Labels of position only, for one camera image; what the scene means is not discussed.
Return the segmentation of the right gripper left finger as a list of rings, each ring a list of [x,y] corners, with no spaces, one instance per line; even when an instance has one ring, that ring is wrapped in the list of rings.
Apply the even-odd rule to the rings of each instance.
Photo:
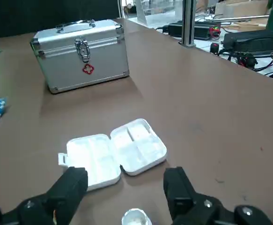
[[[25,199],[2,213],[0,225],[68,225],[87,193],[88,172],[69,167],[45,193]]]

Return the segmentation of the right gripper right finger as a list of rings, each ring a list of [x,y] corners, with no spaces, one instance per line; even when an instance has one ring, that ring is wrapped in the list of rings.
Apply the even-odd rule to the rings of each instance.
[[[259,208],[238,205],[227,210],[215,197],[196,192],[182,167],[167,168],[163,190],[174,225],[272,225]]]

